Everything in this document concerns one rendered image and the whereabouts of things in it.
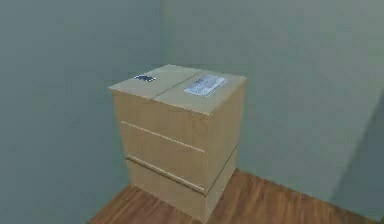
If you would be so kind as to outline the white paper label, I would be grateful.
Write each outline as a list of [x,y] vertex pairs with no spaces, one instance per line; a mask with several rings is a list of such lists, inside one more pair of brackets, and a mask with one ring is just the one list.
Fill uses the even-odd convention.
[[208,96],[215,89],[226,83],[226,79],[215,75],[204,75],[187,86],[184,91],[195,96]]

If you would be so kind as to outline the tan cardboard box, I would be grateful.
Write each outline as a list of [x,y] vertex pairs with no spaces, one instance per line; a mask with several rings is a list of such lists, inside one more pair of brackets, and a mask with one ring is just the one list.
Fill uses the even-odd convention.
[[[247,78],[164,65],[109,87],[132,184],[205,224],[236,168]],[[210,95],[184,89],[226,79]]]

